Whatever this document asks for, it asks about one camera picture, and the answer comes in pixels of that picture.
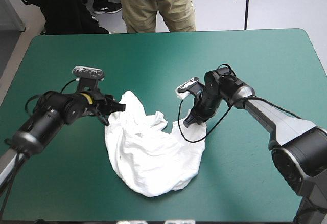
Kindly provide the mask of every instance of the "black shoe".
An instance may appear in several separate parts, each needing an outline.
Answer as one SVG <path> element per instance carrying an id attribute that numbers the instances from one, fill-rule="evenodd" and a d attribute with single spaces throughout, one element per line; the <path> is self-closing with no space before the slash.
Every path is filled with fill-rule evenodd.
<path id="1" fill-rule="evenodd" d="M 95 14 L 103 14 L 103 13 L 118 13 L 122 9 L 122 4 L 120 3 L 112 3 L 108 2 L 105 7 L 93 7 L 93 13 Z"/>

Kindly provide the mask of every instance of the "green table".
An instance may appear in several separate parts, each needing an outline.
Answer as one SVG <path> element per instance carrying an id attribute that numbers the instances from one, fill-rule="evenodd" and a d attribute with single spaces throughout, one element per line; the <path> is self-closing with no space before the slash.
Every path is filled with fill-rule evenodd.
<path id="1" fill-rule="evenodd" d="M 103 92 L 118 100 L 132 90 L 147 114 L 160 110 L 170 132 L 180 100 L 175 88 L 222 63 L 266 98 L 327 127 L 327 79 L 303 30 L 39 36 L 33 39 L 0 107 L 0 140 L 28 118 L 25 101 L 60 90 L 76 65 L 105 71 Z M 67 91 L 73 92 L 71 85 Z M 183 105 L 183 114 L 192 98 Z M 212 127 L 226 111 L 208 121 Z M 177 192 L 146 198 L 111 168 L 104 128 L 96 118 L 64 127 L 18 174 L 7 220 L 291 221 L 296 196 L 275 169 L 269 135 L 245 111 L 233 109 L 206 140 L 200 171 Z M 7 146 L 1 144 L 1 152 Z"/>

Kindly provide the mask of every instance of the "floor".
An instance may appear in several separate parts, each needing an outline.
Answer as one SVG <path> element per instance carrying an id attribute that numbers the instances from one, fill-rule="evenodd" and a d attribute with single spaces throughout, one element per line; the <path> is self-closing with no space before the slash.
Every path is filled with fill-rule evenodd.
<path id="1" fill-rule="evenodd" d="M 39 34 L 44 18 L 40 10 L 20 0 L 10 0 L 27 26 L 0 79 L 0 103 L 31 41 Z M 246 0 L 193 0 L 198 31 L 241 30 Z M 327 71 L 327 0 L 250 0 L 248 29 L 302 28 L 307 31 L 320 61 Z M 91 10 L 92 0 L 87 7 Z M 113 33 L 125 33 L 121 12 L 97 15 L 100 25 Z M 168 31 L 161 17 L 157 31 Z"/>

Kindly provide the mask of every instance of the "white cloth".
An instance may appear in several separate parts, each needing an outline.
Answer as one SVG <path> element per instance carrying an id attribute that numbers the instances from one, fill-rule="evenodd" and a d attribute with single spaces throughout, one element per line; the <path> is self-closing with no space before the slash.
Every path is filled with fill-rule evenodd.
<path id="1" fill-rule="evenodd" d="M 105 127 L 106 146 L 112 168 L 134 191 L 147 197 L 159 196 L 170 190 L 183 189 L 197 175 L 204 140 L 189 143 L 182 137 L 177 121 L 171 134 L 162 132 L 167 125 L 157 111 L 146 116 L 138 98 L 127 91 L 122 95 L 124 112 L 112 113 Z M 206 124 L 186 128 L 180 120 L 183 134 L 189 140 L 206 135 Z"/>

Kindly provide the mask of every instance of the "black cable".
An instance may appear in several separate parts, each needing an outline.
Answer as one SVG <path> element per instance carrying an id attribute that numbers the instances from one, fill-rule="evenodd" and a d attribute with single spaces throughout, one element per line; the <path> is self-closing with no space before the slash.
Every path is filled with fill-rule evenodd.
<path id="1" fill-rule="evenodd" d="M 73 80 L 71 80 L 71 81 L 69 81 L 62 89 L 61 89 L 61 91 L 60 91 L 60 93 L 62 94 L 62 92 L 65 90 L 65 88 L 68 86 L 68 85 L 70 85 L 72 82 L 75 82 L 76 81 L 76 79 L 73 79 Z"/>
<path id="2" fill-rule="evenodd" d="M 11 140 L 9 138 L 5 138 L 4 142 L 6 145 L 11 146 Z"/>
<path id="3" fill-rule="evenodd" d="M 0 224 L 3 221 L 2 220 L 2 217 L 3 217 L 4 211 L 5 211 L 5 207 L 6 207 L 8 198 L 9 198 L 9 194 L 10 194 L 11 188 L 12 188 L 13 183 L 14 183 L 15 176 L 17 175 L 18 163 L 19 163 L 19 156 L 20 156 L 20 153 L 17 153 L 16 158 L 15 158 L 14 167 L 13 167 L 13 170 L 12 170 L 12 174 L 11 174 L 10 179 L 9 179 L 8 189 L 7 189 L 7 192 L 6 192 L 6 196 L 4 198 L 4 201 L 2 202 L 2 206 L 1 206 L 1 209 L 0 209 Z"/>
<path id="4" fill-rule="evenodd" d="M 180 117 L 180 110 L 181 110 L 181 107 L 182 107 L 182 103 L 183 103 L 183 100 L 181 101 L 181 103 L 180 103 L 180 105 L 179 105 L 179 110 L 178 110 L 178 120 L 177 120 L 177 123 L 178 123 L 178 128 L 179 128 L 179 131 L 180 131 L 180 133 L 181 133 L 181 135 L 183 136 L 183 138 L 187 141 L 187 142 L 191 142 L 191 143 L 196 143 L 196 142 L 200 142 L 200 141 L 202 141 L 203 139 L 205 139 L 209 134 L 211 134 L 211 132 L 218 126 L 218 124 L 227 116 L 227 114 L 229 113 L 229 111 L 232 109 L 232 107 L 234 106 L 234 104 L 236 103 L 236 102 L 238 102 L 238 101 L 240 101 L 240 99 L 239 100 L 237 100 L 237 101 L 235 101 L 229 108 L 228 108 L 228 110 L 225 112 L 225 114 L 219 119 L 219 121 L 212 127 L 212 129 L 210 129 L 210 131 L 204 136 L 204 137 L 202 137 L 201 139 L 199 139 L 199 140 L 196 140 L 196 141 L 190 141 L 190 140 L 188 140 L 186 137 L 185 137 L 185 135 L 183 134 L 183 132 L 182 132 L 182 129 L 181 129 L 181 127 L 180 127 L 180 124 L 179 124 L 179 117 Z"/>
<path id="5" fill-rule="evenodd" d="M 271 102 L 269 102 L 269 101 L 267 101 L 267 100 L 265 100 L 265 99 L 263 99 L 263 98 L 259 98 L 259 97 L 256 97 L 256 96 L 250 96 L 250 97 L 244 97 L 244 98 L 240 98 L 240 99 L 238 99 L 238 100 L 236 100 L 233 104 L 231 104 L 231 106 L 228 108 L 228 110 L 225 112 L 225 114 L 218 120 L 218 122 L 212 127 L 212 129 L 204 136 L 204 137 L 202 137 L 201 139 L 199 139 L 199 140 L 195 140 L 195 141 L 190 141 L 189 139 L 187 139 L 186 137 L 185 137 L 185 135 L 183 134 L 183 132 L 182 132 L 182 129 L 181 129 L 181 127 L 180 127 L 180 123 L 179 123 L 179 119 L 180 119 L 180 111 L 181 111 L 181 107 L 182 107 L 182 103 L 183 103 L 183 100 L 181 101 L 181 103 L 180 103 L 180 105 L 179 105 L 179 110 L 178 110 L 178 118 L 177 118 L 177 124 L 178 124 L 178 128 L 179 128 L 179 131 L 180 131 L 180 133 L 181 133 L 181 135 L 182 135 L 182 137 L 187 141 L 187 142 L 191 142 L 191 143 L 196 143 L 196 142 L 200 142 L 200 141 L 202 141 L 203 139 L 205 139 L 217 126 L 218 126 L 218 124 L 226 117 L 226 115 L 229 113 L 229 111 L 232 109 L 232 107 L 237 103 L 237 102 L 239 102 L 239 101 L 243 101 L 243 108 L 245 108 L 245 102 L 247 101 L 247 100 L 260 100 L 260 101 L 264 101 L 264 102 L 266 102 L 267 104 L 269 104 L 269 105 L 271 105 L 271 106 L 273 106 L 273 107 L 275 107 L 275 108 L 277 108 L 277 109 L 279 109 L 279 110 L 282 110 L 282 111 L 284 111 L 284 112 L 286 112 L 286 113 L 288 113 L 288 114 L 290 114 L 290 115 L 292 115 L 292 116 L 294 116 L 294 117 L 296 117 L 296 118 L 299 118 L 299 119 L 301 119 L 301 117 L 299 117 L 298 115 L 296 115 L 296 114 L 294 114 L 294 113 L 292 113 L 292 112 L 290 112 L 290 111 L 288 111 L 288 110 L 286 110 L 286 109 L 284 109 L 284 108 L 281 108 L 281 107 L 279 107 L 279 106 L 277 106 L 277 105 L 275 105 L 275 104 L 273 104 L 273 103 L 271 103 Z"/>
<path id="6" fill-rule="evenodd" d="M 31 98 L 29 98 L 27 101 L 26 101 L 26 103 L 25 103 L 25 107 L 24 107 L 24 110 L 25 110 L 25 112 L 31 117 L 32 116 L 32 114 L 30 113 L 30 111 L 29 111 L 29 108 L 28 108 L 28 105 L 29 105 L 29 103 L 32 101 L 32 100 L 35 100 L 36 98 L 40 98 L 42 95 L 34 95 L 34 96 L 32 96 Z"/>

